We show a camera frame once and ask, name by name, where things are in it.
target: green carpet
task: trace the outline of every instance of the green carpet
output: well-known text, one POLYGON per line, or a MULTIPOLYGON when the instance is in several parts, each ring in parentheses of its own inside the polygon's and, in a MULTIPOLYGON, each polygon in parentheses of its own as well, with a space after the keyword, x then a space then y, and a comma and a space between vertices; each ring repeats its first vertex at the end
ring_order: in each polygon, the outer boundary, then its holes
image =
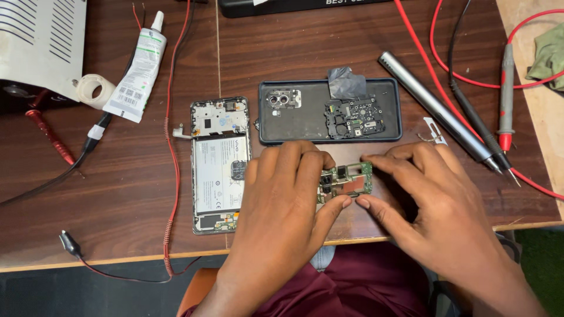
POLYGON ((564 231, 515 231, 523 246, 521 266, 527 281, 553 317, 564 317, 564 231))

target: maroon shirt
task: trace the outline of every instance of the maroon shirt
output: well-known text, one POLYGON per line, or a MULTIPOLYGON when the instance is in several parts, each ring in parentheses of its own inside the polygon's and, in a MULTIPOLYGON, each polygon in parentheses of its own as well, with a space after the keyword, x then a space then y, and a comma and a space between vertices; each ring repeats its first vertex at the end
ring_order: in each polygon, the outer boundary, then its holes
POLYGON ((324 272, 306 264, 253 316, 429 316, 428 298, 423 269, 395 245, 340 245, 324 272))

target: black floor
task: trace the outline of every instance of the black floor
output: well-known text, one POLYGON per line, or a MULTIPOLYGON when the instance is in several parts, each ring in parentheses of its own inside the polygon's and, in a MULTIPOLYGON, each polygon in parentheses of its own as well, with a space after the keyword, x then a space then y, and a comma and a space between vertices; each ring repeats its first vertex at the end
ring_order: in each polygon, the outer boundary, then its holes
MULTIPOLYGON (((169 317, 194 273, 220 267, 227 255, 202 257, 166 284, 145 284, 106 278, 85 267, 0 274, 0 317, 169 317)), ((194 258, 173 259, 183 270, 194 258)), ((96 266, 113 275, 166 280, 162 260, 96 266)))

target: barcode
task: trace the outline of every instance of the barcode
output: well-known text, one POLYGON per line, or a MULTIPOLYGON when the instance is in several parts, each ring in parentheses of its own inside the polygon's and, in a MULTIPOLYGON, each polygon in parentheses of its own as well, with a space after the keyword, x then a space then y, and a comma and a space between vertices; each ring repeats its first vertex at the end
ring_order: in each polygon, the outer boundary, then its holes
POLYGON ((134 100, 134 99, 132 99, 132 98, 128 98, 128 97, 126 97, 126 96, 124 96, 124 95, 122 95, 122 94, 117 95, 117 99, 118 99, 118 100, 121 100, 121 101, 123 101, 123 102, 125 102, 125 103, 128 103, 128 104, 130 104, 130 105, 133 105, 133 106, 137 105, 137 101, 136 101, 136 100, 134 100))

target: hand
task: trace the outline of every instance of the hand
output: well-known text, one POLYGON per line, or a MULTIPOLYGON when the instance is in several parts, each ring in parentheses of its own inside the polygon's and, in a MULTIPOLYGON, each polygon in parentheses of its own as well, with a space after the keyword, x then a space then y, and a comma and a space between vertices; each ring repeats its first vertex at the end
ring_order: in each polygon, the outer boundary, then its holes
POLYGON ((315 212, 321 170, 334 166, 331 156, 309 141, 269 147, 249 161, 233 245, 195 313, 250 314, 314 256, 341 210, 352 203, 338 196, 315 212))
POLYGON ((539 308, 542 311, 521 269, 488 223, 480 192, 449 147, 406 144, 385 155, 363 155, 362 160, 391 174, 419 206, 411 224, 378 198, 356 199, 408 255, 504 315, 533 316, 539 308), (503 297, 510 289, 514 293, 503 297), (530 304, 529 310, 524 303, 530 304))

